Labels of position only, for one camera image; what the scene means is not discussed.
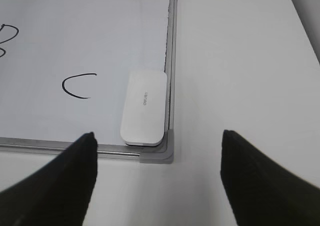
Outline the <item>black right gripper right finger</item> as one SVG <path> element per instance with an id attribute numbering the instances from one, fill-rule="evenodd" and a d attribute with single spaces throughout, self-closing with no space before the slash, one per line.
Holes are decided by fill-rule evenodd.
<path id="1" fill-rule="evenodd" d="M 318 226 L 320 190 L 224 130 L 220 177 L 239 226 Z"/>

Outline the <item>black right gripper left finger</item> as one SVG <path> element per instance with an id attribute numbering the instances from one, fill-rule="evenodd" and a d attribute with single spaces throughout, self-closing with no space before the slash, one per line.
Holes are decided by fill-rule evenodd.
<path id="1" fill-rule="evenodd" d="M 83 134 L 42 168 L 1 191 L 2 226 L 81 226 L 98 174 L 98 143 Z"/>

